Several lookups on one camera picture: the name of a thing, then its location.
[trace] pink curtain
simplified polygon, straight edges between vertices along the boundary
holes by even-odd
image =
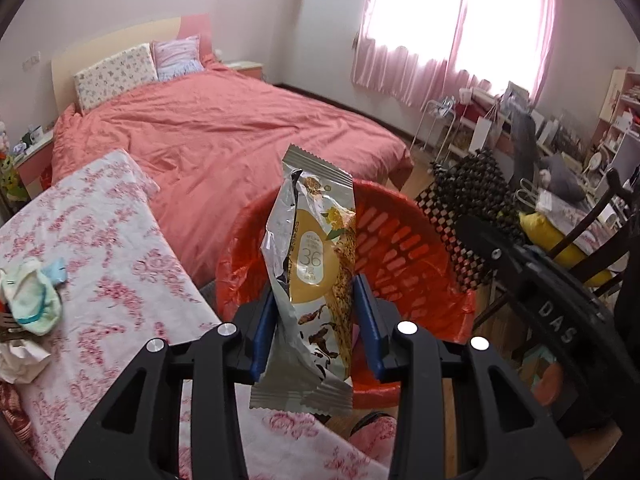
[[[409,106],[509,80],[535,101],[552,51],[558,0],[367,0],[351,72]]]

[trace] yellow cushion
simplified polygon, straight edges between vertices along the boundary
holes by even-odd
[[[532,213],[530,215],[520,213],[520,225],[533,243],[547,253],[564,238],[564,235],[556,229],[553,224],[546,219],[542,213]],[[565,269],[583,261],[587,257],[576,244],[571,244],[555,258],[555,262]],[[593,276],[586,286],[601,286],[611,279],[612,275],[608,270],[601,270]]]

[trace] floral sheet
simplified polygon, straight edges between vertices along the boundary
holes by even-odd
[[[66,260],[63,319],[44,339],[53,361],[21,385],[34,458],[51,477],[89,412],[148,339],[195,339],[219,323],[161,235],[148,208],[158,192],[123,150],[41,194],[0,229],[0,265],[28,256]],[[190,388],[180,428],[180,475],[190,478]],[[355,480],[388,470],[311,415],[249,410],[236,387],[250,478]]]

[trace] pillow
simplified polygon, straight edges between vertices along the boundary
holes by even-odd
[[[556,229],[542,213],[536,212],[530,215],[521,213],[520,226],[527,237],[529,237],[529,240],[541,249],[544,249],[547,253],[564,238],[564,235]],[[555,262],[565,269],[571,269],[586,257],[587,255],[583,253],[576,244],[571,244],[556,256]],[[611,277],[612,274],[607,269],[601,270],[585,283],[585,285],[601,286],[607,283]]]
[[[74,76],[82,113],[143,85],[158,81],[148,43],[123,50]]]
[[[200,62],[199,36],[190,36],[184,40],[154,41],[152,51],[160,81],[204,70]]]
[[[562,160],[560,153],[543,157],[540,160],[540,168],[545,168],[551,175],[547,187],[551,193],[572,205],[584,200],[584,190],[578,184],[577,177]]]

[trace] screw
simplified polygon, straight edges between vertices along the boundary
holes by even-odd
[[[236,333],[236,326],[233,323],[223,323],[218,325],[218,333],[220,335],[228,336]]]
[[[398,323],[398,331],[406,335],[411,335],[418,332],[418,326],[411,321],[401,321]]]
[[[150,352],[159,352],[164,348],[164,341],[162,341],[162,339],[150,339],[147,343],[146,343],[146,349],[149,350]]]
[[[477,335],[471,338],[471,346],[479,351],[484,351],[489,348],[489,342],[484,338]]]

